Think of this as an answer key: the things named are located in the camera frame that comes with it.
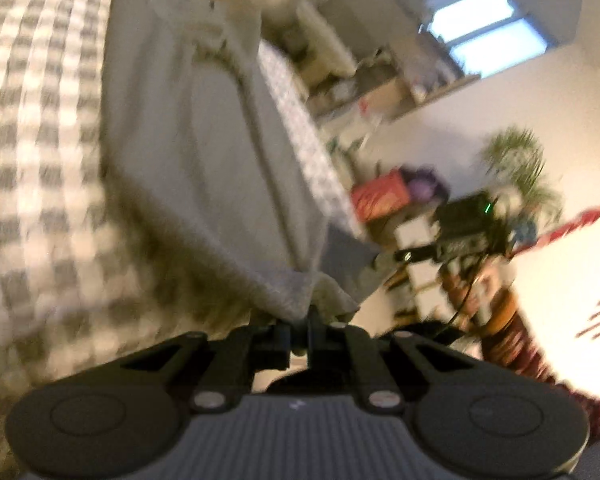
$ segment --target cable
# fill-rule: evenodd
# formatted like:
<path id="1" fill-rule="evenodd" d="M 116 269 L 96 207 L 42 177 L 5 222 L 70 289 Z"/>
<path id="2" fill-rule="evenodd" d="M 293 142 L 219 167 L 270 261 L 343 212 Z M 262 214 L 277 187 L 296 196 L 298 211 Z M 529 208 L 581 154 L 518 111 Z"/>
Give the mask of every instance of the cable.
<path id="1" fill-rule="evenodd" d="M 484 261 L 488 258 L 488 254 L 486 256 L 482 256 L 480 258 L 480 260 L 478 261 L 477 264 L 475 264 L 475 272 L 474 272 L 474 276 L 471 280 L 471 283 L 469 284 L 469 290 L 466 292 L 466 294 L 464 295 L 464 298 L 462 299 L 462 303 L 460 304 L 460 307 L 458 307 L 458 310 L 456 311 L 455 314 L 453 314 L 453 316 L 451 317 L 451 319 L 449 321 L 446 322 L 446 324 L 440 329 L 438 330 L 438 332 L 433 336 L 433 340 L 435 341 L 440 335 L 442 335 L 443 333 L 445 333 L 446 330 L 448 330 L 454 323 L 454 321 L 456 319 L 458 319 L 458 316 L 460 316 L 460 314 L 462 314 L 462 309 L 464 308 L 466 302 L 469 300 L 469 296 L 471 295 L 471 290 L 472 288 L 474 288 L 475 283 L 478 280 L 478 274 L 480 273 L 480 268 L 482 267 L 482 264 L 484 263 Z"/>

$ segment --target red box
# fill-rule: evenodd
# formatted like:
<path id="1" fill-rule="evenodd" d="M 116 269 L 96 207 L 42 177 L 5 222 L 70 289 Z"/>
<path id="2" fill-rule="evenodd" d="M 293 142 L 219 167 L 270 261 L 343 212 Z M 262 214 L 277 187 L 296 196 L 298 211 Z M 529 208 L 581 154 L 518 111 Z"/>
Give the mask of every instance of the red box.
<path id="1" fill-rule="evenodd" d="M 391 170 L 352 189 L 351 201 L 358 220 L 369 222 L 409 205 L 411 197 L 400 171 Z"/>

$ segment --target checkered blanket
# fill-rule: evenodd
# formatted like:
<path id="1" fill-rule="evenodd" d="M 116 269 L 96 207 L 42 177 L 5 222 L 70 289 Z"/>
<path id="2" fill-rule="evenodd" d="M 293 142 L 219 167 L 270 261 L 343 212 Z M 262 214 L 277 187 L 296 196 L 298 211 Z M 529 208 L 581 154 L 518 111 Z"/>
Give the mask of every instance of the checkered blanket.
<path id="1" fill-rule="evenodd" d="M 28 390 L 188 330 L 222 336 L 250 313 L 105 193 L 109 4 L 0 0 L 0 478 L 16 475 L 4 417 Z M 321 210 L 358 230 L 289 66 L 266 45 L 259 61 Z"/>

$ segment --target green leaves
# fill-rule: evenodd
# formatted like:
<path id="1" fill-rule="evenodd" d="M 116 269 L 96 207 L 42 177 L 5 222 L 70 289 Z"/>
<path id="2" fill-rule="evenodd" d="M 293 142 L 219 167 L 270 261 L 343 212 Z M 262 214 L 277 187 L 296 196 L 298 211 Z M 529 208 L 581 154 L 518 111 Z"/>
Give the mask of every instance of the green leaves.
<path id="1" fill-rule="evenodd" d="M 536 220 L 546 215 L 551 224 L 560 221 L 562 195 L 542 176 L 544 149 L 532 130 L 510 126 L 485 142 L 480 157 L 487 174 L 518 188 L 527 215 Z"/>

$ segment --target screw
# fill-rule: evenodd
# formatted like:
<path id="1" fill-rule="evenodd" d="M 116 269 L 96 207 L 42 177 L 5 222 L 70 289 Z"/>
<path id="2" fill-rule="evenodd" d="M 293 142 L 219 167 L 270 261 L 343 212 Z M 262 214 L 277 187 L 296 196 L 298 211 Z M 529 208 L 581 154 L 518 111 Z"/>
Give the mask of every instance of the screw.
<path id="1" fill-rule="evenodd" d="M 400 395 L 390 392 L 389 390 L 381 390 L 369 395 L 369 403 L 376 408 L 395 408 L 400 404 L 400 401 Z"/>
<path id="2" fill-rule="evenodd" d="M 193 403 L 205 410 L 215 410 L 224 406 L 226 399 L 220 392 L 200 392 L 193 398 Z"/>

